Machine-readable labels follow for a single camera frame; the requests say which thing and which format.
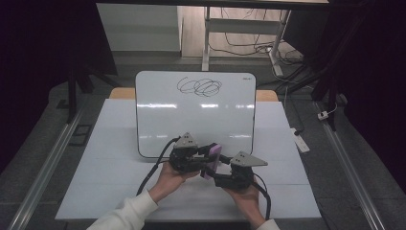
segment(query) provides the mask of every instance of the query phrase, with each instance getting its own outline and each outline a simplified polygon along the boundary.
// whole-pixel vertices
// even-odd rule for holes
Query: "white sleeve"
[[[273,219],[267,220],[257,230],[280,230],[277,223]]]
[[[87,230],[139,230],[149,214],[155,211],[158,205],[152,200],[148,191],[133,198],[126,198],[114,211],[96,220]]]

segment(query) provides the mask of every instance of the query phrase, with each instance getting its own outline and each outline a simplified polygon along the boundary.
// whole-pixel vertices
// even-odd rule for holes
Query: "metal rail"
[[[15,213],[14,218],[11,221],[9,230],[19,230],[25,229],[28,222],[30,221],[31,216],[34,213],[36,205],[44,193],[48,182],[51,179],[51,176],[54,174],[57,163],[59,162],[62,153],[65,151],[66,146],[68,145],[69,139],[72,136],[72,133],[75,131],[75,128],[83,114],[83,110],[88,103],[88,96],[84,96],[83,103],[79,108],[79,112],[74,117],[73,121],[70,124],[66,124],[62,131],[60,132],[51,152],[49,153],[47,159],[42,165],[39,174],[36,176],[36,179],[31,186],[30,190],[27,192],[23,202],[21,203],[18,211]]]
[[[314,103],[314,106],[318,111],[321,111],[319,105]],[[364,211],[365,217],[367,218],[368,223],[370,224],[371,229],[373,230],[385,230],[385,226],[382,222],[381,216],[379,215],[373,201],[365,188],[364,184],[361,181],[361,178],[358,175],[355,167],[352,165],[352,162],[349,158],[349,155],[344,148],[340,137],[337,132],[332,131],[330,125],[327,122],[323,122],[323,127],[327,134],[328,140],[331,143],[338,160],[343,167],[343,170],[349,180],[349,183],[352,187],[352,190],[355,193],[355,196],[358,198],[361,208]]]

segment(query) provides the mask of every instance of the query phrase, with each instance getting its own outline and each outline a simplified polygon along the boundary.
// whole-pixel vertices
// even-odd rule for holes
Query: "dark curtain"
[[[339,65],[339,90],[348,98],[350,122],[404,192],[405,9],[402,1],[374,1]]]
[[[72,68],[116,74],[93,1],[2,1],[0,170],[3,171]]]

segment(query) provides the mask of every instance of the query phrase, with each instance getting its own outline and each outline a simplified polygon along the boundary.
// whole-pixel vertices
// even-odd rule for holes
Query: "whiteboard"
[[[253,146],[256,78],[248,73],[143,71],[135,78],[138,152],[158,157],[189,132],[234,156]],[[171,148],[165,153],[169,157]]]

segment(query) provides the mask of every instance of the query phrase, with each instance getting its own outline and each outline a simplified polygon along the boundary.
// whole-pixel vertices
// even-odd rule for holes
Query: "gray floor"
[[[119,77],[116,81],[125,85],[134,85],[134,76],[142,70],[179,70],[199,71],[200,60],[179,57],[116,57]],[[267,59],[213,59],[211,71],[250,72],[257,77],[258,83],[271,82],[276,79]],[[286,74],[297,66],[284,66]],[[102,108],[102,103],[112,89],[104,82],[92,78],[96,88],[90,95],[90,106],[85,108],[80,125],[93,126]],[[274,89],[276,81],[263,88]],[[325,219],[277,219],[281,229],[371,229],[363,210],[355,197],[351,186],[339,164],[328,141],[323,125],[318,121],[314,102],[310,100],[310,88],[298,91],[292,97],[279,96],[285,104],[289,124],[296,129],[302,128],[302,136],[311,152],[301,154],[304,167],[317,203]],[[51,150],[67,118],[67,109],[57,109],[60,100],[67,100],[66,83],[55,87],[50,92],[49,105],[36,124],[20,151],[0,176],[0,229],[6,229],[25,197],[35,176],[38,174],[47,154]],[[337,133],[340,135],[353,164],[365,183],[375,206],[377,207],[387,229],[406,229],[406,195],[399,189],[388,170],[381,163],[371,147],[352,127],[343,113],[344,104],[339,103],[336,111]],[[83,141],[81,137],[71,138],[71,144]],[[27,229],[85,229],[93,220],[65,223],[56,221],[55,215],[61,200],[75,173],[84,147],[70,145],[63,153],[55,173],[45,190]],[[194,229],[224,228],[224,225],[199,224]],[[147,226],[170,229],[170,226]]]

